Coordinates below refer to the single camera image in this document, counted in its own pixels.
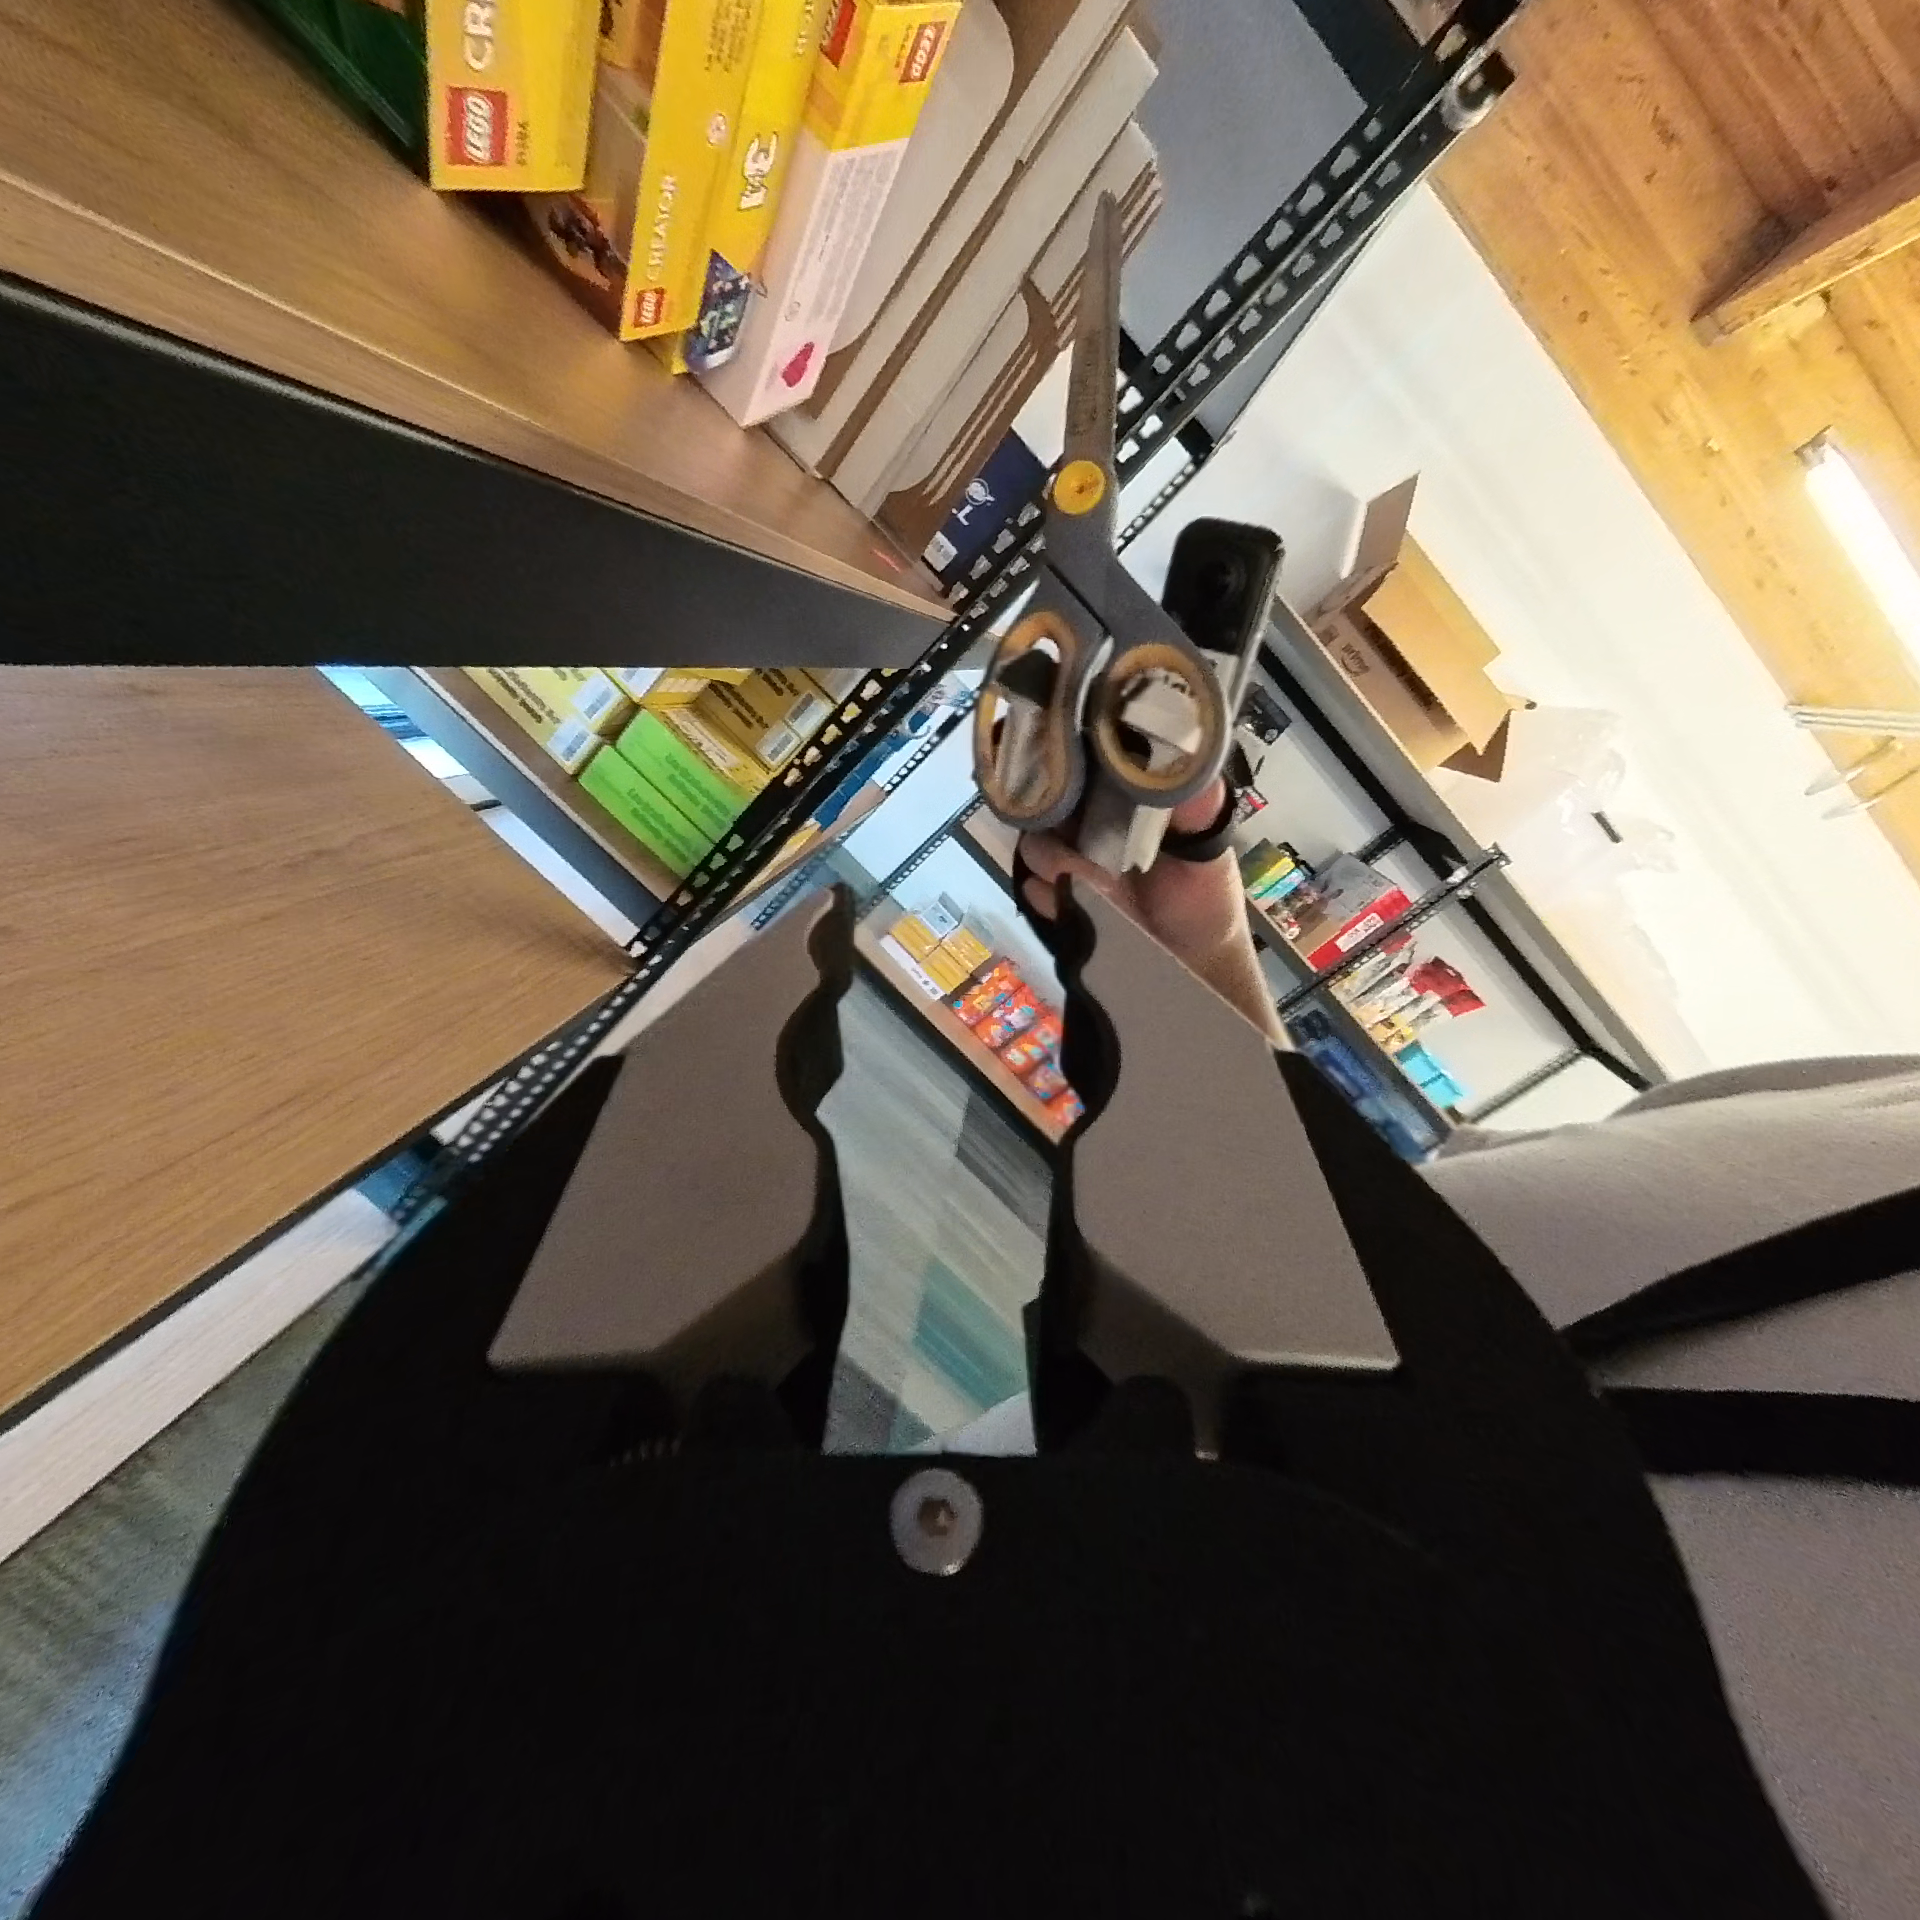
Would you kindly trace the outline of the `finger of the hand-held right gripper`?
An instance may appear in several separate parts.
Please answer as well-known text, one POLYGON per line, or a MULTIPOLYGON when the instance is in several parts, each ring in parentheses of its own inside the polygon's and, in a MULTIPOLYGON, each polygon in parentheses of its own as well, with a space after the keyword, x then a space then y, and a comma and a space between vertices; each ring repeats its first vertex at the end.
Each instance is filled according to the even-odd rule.
POLYGON ((1025 820, 1050 796, 1050 657, 1011 657, 991 669, 991 777, 1001 820, 1025 820))
POLYGON ((1115 752, 1134 782, 1182 782, 1202 749, 1202 713, 1178 676, 1134 676, 1115 696, 1115 752))

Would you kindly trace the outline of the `dark green box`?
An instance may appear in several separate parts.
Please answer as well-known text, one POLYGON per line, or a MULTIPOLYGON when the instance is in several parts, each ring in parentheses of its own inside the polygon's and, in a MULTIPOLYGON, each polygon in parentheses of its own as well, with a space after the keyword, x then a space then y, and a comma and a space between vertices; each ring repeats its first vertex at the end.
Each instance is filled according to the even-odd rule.
POLYGON ((427 169, 425 4, 250 4, 414 173, 427 169))

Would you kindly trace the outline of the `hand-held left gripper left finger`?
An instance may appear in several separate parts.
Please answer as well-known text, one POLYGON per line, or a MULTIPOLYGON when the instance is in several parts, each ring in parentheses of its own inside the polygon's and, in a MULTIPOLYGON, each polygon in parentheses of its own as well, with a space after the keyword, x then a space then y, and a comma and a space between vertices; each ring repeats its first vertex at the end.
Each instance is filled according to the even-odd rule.
POLYGON ((503 1372, 637 1372, 675 1417, 716 1380, 829 1423, 848 1310, 835 1143, 855 971, 844 885, 811 893, 648 1021, 493 1335, 503 1372))

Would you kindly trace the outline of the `white yellow toy box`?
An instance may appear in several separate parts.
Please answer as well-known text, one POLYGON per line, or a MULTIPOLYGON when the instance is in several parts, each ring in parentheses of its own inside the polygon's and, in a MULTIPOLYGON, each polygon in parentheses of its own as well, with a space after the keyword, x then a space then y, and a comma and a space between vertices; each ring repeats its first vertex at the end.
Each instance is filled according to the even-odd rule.
POLYGON ((803 55, 716 189, 686 374, 742 428, 803 405, 953 41, 958 4, 798 4, 803 55))

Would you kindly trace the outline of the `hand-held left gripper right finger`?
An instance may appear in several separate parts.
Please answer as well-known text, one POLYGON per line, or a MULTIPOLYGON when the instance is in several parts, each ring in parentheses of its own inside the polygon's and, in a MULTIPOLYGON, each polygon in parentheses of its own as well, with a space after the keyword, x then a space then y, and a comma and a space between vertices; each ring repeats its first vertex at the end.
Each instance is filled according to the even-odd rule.
POLYGON ((1060 1140, 1027 1391, 1063 1453, 1128 1380, 1162 1380, 1215 1458, 1250 1380, 1399 1370, 1302 1118, 1310 1063, 1274 1042, 1102 893, 1060 882, 1060 1140))

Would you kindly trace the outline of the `clear plastic bags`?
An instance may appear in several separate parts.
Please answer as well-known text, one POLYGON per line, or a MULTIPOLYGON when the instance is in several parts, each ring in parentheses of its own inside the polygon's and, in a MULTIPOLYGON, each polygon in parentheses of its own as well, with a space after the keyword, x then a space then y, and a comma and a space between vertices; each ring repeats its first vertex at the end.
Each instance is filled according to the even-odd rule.
POLYGON ((1511 714, 1492 841, 1533 905, 1610 898, 1634 875, 1673 875, 1673 833, 1628 812, 1620 719, 1528 707, 1511 714))

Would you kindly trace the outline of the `open cardboard box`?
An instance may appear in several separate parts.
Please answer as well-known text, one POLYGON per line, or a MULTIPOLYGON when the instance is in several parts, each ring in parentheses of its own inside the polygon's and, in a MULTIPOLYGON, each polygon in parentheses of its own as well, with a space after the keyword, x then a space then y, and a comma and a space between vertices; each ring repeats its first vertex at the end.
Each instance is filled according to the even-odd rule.
POLYGON ((1495 684, 1498 648, 1411 537, 1417 488, 1364 502, 1346 579, 1302 622, 1417 772, 1498 783, 1530 701, 1495 684))

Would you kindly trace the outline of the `grey yellow scissors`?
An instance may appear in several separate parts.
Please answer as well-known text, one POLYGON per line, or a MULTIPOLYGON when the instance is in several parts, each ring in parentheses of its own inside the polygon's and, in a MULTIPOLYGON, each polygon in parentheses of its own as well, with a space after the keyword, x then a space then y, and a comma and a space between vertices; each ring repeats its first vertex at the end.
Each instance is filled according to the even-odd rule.
POLYGON ((1001 633, 974 707, 974 777, 981 802, 1015 833, 1063 833, 1078 849, 1078 806, 1089 788, 1085 710, 1094 676, 1115 642, 1168 637, 1182 642, 1158 604, 1115 553, 1115 326, 1121 326, 1121 206, 1100 192, 1078 285, 1067 351, 1060 464, 1041 497, 1041 553, 1018 622, 1001 633), (1025 820, 1001 820, 991 777, 991 669, 1011 657, 1050 657, 1050 796, 1025 820))

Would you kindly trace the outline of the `black metal shelf rack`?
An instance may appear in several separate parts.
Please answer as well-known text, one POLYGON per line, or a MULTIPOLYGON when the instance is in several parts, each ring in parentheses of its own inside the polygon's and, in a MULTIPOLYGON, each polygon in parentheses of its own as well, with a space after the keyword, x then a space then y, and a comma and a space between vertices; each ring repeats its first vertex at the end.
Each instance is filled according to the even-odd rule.
MULTIPOLYGON (((341 1186, 611 988, 498 856, 401 893, 425 799, 371 775, 317 669, 550 641, 823 641, 832 590, 668 556, 637 511, 117 319, 4 269, 4 1315, 32 1412, 188 1279, 341 1186)), ((985 632, 864 669, 844 740, 760 810, 662 954, 798 799, 985 632)))

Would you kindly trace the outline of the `ceiling light fixture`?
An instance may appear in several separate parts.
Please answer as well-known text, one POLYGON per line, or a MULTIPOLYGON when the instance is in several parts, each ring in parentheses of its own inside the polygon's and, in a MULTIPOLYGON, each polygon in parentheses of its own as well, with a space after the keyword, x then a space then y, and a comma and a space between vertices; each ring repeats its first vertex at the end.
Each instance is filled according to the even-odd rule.
POLYGON ((1806 497, 1916 665, 1916 560, 1830 431, 1796 451, 1806 497))

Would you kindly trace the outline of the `blue white box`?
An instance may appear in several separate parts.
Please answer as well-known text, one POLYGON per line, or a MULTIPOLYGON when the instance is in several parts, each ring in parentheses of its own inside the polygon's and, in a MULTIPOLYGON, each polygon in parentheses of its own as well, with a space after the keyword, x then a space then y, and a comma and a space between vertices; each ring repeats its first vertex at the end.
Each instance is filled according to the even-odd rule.
POLYGON ((1018 514, 1038 501, 1041 485, 1044 464, 1018 431, 1004 431, 922 543, 921 561, 937 584, 953 587, 1011 530, 1018 514))

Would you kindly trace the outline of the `person's right hand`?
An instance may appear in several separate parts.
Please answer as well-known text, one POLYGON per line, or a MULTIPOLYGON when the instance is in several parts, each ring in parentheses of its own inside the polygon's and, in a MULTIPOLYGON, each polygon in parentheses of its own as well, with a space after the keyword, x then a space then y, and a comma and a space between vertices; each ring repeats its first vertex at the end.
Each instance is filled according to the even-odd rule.
POLYGON ((1215 849, 1208 863, 1158 851, 1152 869, 1113 875, 1073 851, 1053 833, 1022 833, 1018 860, 1025 871, 1018 893, 1035 917, 1056 917, 1060 888, 1067 888, 1078 905, 1089 896, 1102 896, 1138 925, 1143 933, 1156 939, 1188 972, 1204 979, 1215 997, 1261 1026, 1277 1050, 1293 1050, 1261 972, 1248 898, 1232 849, 1215 849))

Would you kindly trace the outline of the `rack of green yellow boxes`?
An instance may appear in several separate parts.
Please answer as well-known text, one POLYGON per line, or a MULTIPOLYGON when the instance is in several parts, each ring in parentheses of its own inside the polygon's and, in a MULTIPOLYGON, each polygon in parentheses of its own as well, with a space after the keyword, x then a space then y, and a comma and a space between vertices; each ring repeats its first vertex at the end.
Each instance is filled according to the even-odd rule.
POLYGON ((616 943, 760 796, 793 799, 859 669, 370 669, 322 679, 616 943))

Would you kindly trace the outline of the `shelf of colourful boxes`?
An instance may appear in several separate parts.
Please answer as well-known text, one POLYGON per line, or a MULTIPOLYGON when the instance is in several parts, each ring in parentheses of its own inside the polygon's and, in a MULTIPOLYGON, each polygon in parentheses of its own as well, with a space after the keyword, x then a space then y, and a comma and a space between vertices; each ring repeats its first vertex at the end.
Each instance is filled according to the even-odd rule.
POLYGON ((1063 1072, 1063 992, 1050 961, 989 900, 953 893, 880 898, 859 949, 981 1089, 1060 1143, 1085 1118, 1063 1072))

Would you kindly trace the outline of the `stack of white cardboard boxes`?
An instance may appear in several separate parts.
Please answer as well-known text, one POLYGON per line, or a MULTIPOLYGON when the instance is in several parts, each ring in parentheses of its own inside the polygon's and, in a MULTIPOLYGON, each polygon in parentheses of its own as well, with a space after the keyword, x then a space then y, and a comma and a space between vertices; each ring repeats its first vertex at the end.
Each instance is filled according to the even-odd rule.
POLYGON ((1156 51, 1135 4, 964 4, 823 374, 769 425, 926 566, 1072 344, 1100 199, 1123 255, 1162 210, 1156 51))

